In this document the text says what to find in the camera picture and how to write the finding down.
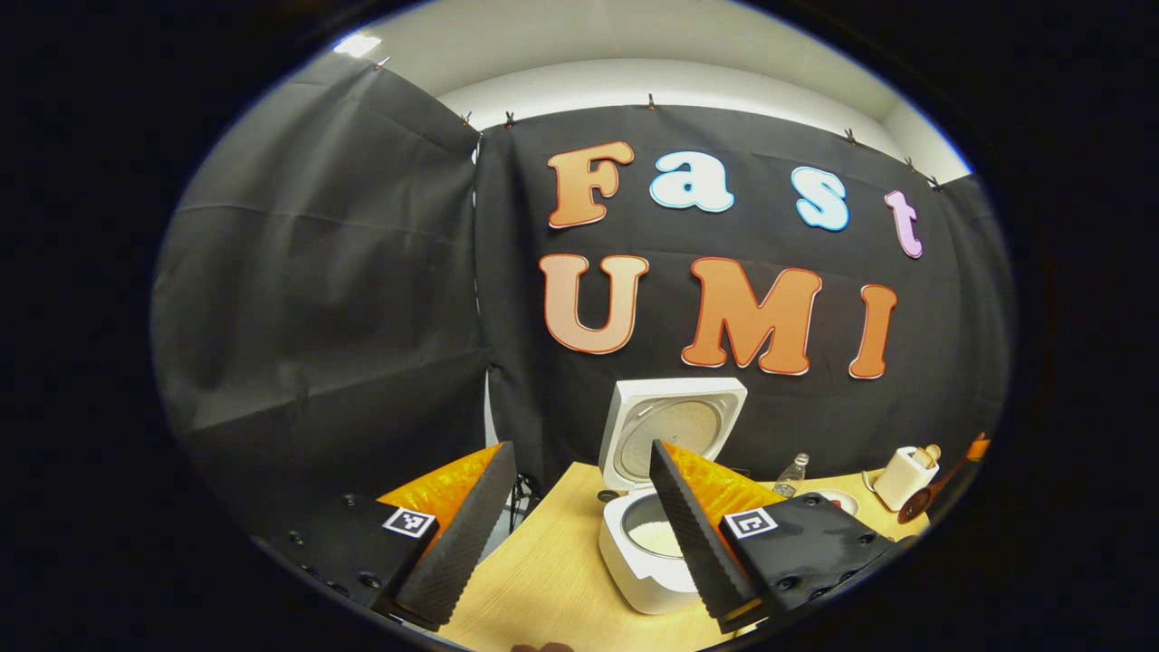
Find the water bottle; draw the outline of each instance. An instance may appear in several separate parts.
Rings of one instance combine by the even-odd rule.
[[[793,498],[796,490],[801,489],[801,481],[804,479],[804,466],[808,463],[809,454],[797,454],[793,464],[790,464],[789,468],[786,469],[779,478],[777,478],[777,484],[773,485],[773,491],[785,498]]]

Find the white wall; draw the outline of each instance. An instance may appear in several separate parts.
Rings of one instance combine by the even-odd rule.
[[[913,167],[926,176],[935,176],[939,183],[945,183],[970,174],[969,164],[941,131],[909,102],[898,102],[883,125],[902,151],[913,159]]]
[[[571,61],[505,74],[440,95],[454,112],[472,112],[482,130],[538,115],[622,104],[715,107],[767,115],[853,137],[902,160],[902,147],[869,116],[814,90],[768,76],[668,59]]]

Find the orange letter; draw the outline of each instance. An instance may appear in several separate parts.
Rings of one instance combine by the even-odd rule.
[[[866,303],[866,328],[858,358],[850,364],[850,376],[872,381],[885,374],[889,313],[897,305],[897,294],[884,285],[866,285],[861,287],[861,300]]]
[[[580,274],[588,271],[588,258],[552,254],[539,259],[544,281],[544,318],[555,342],[571,351],[602,356],[624,349],[636,325],[636,286],[648,272],[648,261],[636,256],[607,256],[599,263],[611,278],[607,323],[592,331],[580,323]]]
[[[604,219],[607,206],[597,204],[591,198],[591,190],[599,188],[604,197],[611,197],[620,184],[620,175],[615,171],[615,166],[608,161],[600,161],[595,171],[591,169],[591,162],[612,159],[628,164],[634,156],[627,142],[617,141],[564,152],[547,159],[547,164],[555,168],[555,195],[559,199],[559,206],[547,218],[547,224],[553,228],[567,228]]]
[[[680,359],[695,367],[720,367],[728,360],[720,347],[728,329],[737,366],[748,367],[772,335],[768,351],[758,367],[770,374],[800,376],[809,371],[804,356],[809,342],[812,298],[821,291],[821,277],[804,269],[781,271],[765,300],[749,284],[741,263],[727,257],[702,257],[692,263],[700,278],[700,321],[692,346]]]

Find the table top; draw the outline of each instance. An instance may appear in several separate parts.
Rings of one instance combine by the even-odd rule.
[[[881,472],[869,471],[870,482]],[[737,636],[722,635],[700,601],[659,616],[640,614],[627,603],[599,552],[605,504],[596,495],[603,489],[599,469],[571,464],[532,514],[475,569],[438,635],[478,652],[549,642],[566,643],[576,652],[681,652]],[[898,525],[897,514],[866,489],[860,474],[807,479],[800,491],[826,489],[857,499],[857,519],[884,536],[914,535],[930,523],[923,514]]]

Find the black backdrop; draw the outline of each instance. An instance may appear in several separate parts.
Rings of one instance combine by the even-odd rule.
[[[596,222],[552,228],[554,154],[626,141],[635,152],[617,166],[619,186],[596,200]],[[665,153],[705,152],[727,170],[736,197],[723,212],[673,210],[648,188]],[[836,174],[850,221],[837,232],[808,226],[796,212],[789,176],[799,166]],[[884,196],[902,190],[917,211],[923,252],[901,248]],[[614,383],[663,378],[737,378],[749,390],[722,464],[771,479],[794,454],[811,455],[817,477],[883,467],[894,449],[936,442],[950,464],[979,432],[992,432],[1013,356],[1014,285],[1000,229],[979,180],[934,190],[902,162],[828,131],[782,119],[695,107],[610,107],[568,111],[487,129],[479,155],[475,225],[479,299],[493,350],[489,368],[496,432],[517,444],[520,468],[551,486],[573,461],[595,464]],[[649,261],[636,299],[630,342],[606,356],[557,344],[544,323],[546,254],[588,258],[580,279],[580,321],[607,318],[608,277],[599,261]],[[715,369],[690,367],[702,256],[741,262],[757,298],[796,266],[823,286],[812,303],[802,376],[771,375],[731,358]],[[865,320],[860,290],[897,293],[885,345],[885,374],[854,380]]]
[[[482,447],[478,138],[393,72],[327,52],[191,180],[158,259],[158,386],[248,533]]]

